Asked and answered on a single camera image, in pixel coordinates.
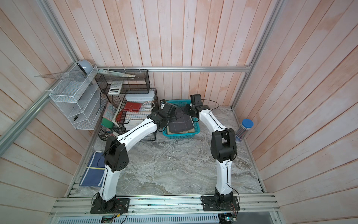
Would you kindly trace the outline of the dark grid pillowcase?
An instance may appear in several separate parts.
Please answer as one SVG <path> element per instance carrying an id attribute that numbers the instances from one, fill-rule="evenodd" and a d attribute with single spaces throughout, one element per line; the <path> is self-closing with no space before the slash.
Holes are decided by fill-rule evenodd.
<path id="1" fill-rule="evenodd" d="M 173 120 L 168 124 L 168 128 L 171 132 L 181 132 L 194 128 L 194 123 L 189 115 L 179 111 L 176 114 L 176 118 L 176 120 Z"/>

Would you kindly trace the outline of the navy striped pillowcase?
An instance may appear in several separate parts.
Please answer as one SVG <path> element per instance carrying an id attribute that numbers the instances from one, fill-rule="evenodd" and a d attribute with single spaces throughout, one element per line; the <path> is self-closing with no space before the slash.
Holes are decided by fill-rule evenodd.
<path id="1" fill-rule="evenodd" d="M 104 180 L 105 164 L 102 152 L 94 152 L 86 166 L 79 186 L 100 187 Z"/>

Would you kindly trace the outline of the beige grey pillowcase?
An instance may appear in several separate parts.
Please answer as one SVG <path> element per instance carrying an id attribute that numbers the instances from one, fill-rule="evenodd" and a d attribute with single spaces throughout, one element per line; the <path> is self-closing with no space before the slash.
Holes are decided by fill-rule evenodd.
<path id="1" fill-rule="evenodd" d="M 181 132 L 171 132 L 169 128 L 166 129 L 167 134 L 172 135 L 172 134 L 188 134 L 188 133 L 195 133 L 196 130 L 195 128 L 192 128 L 190 130 L 185 130 L 185 131 L 181 131 Z"/>

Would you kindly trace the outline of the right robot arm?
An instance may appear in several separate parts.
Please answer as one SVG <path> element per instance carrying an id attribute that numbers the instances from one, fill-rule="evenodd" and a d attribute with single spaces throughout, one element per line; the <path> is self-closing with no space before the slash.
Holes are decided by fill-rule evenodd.
<path id="1" fill-rule="evenodd" d="M 209 106 L 204 105 L 200 94 L 191 95 L 191 104 L 186 105 L 185 114 L 197 118 L 212 133 L 210 151 L 217 165 L 217 184 L 213 196 L 217 208 L 222 208 L 234 202 L 234 192 L 231 186 L 231 165 L 237 155 L 235 133 L 225 127 L 213 115 Z"/>

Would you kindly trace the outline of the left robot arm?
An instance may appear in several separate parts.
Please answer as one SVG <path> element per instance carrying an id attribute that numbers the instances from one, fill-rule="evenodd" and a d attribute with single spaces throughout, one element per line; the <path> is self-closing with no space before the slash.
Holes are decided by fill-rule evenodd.
<path id="1" fill-rule="evenodd" d="M 111 136 L 107 139 L 103 153 L 105 164 L 103 183 L 93 201 L 91 213 L 110 213 L 116 209 L 117 183 L 121 171 L 129 163 L 128 151 L 149 134 L 159 129 L 164 130 L 173 119 L 176 119 L 176 107 L 167 102 L 132 130 L 118 137 Z"/>

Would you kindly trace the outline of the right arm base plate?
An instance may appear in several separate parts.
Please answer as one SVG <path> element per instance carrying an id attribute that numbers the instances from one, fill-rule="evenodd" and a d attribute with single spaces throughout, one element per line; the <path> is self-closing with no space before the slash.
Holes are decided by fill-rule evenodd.
<path id="1" fill-rule="evenodd" d="M 239 201 L 236 196 L 231 197 L 227 201 L 220 201 L 216 196 L 201 196 L 203 211 L 239 211 Z"/>

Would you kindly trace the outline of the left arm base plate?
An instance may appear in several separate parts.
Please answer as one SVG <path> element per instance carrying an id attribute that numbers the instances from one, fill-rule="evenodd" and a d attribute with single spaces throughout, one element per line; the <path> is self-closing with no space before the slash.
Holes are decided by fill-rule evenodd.
<path id="1" fill-rule="evenodd" d="M 127 213 L 129 204 L 129 198 L 114 198 L 109 201 L 105 201 L 99 197 L 93 201 L 90 214 Z"/>

